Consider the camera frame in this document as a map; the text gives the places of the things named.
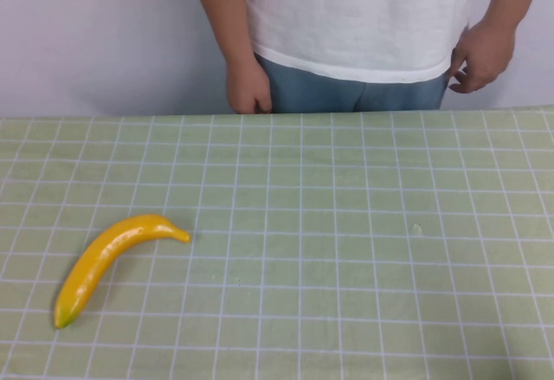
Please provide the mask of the person's right hand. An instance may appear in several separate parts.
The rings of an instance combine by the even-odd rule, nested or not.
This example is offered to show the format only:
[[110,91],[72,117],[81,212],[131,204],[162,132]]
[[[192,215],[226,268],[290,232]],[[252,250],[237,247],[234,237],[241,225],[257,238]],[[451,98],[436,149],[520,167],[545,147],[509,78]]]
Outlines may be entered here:
[[271,113],[269,79],[254,55],[228,58],[226,69],[227,98],[236,113]]

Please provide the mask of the person's left hand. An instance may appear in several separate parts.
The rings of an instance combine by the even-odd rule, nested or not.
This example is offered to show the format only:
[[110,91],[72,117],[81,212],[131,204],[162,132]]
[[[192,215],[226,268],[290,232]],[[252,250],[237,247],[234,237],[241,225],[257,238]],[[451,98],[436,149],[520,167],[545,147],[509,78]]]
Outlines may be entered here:
[[512,60],[516,28],[481,20],[467,29],[453,49],[448,88],[472,93],[495,81]]

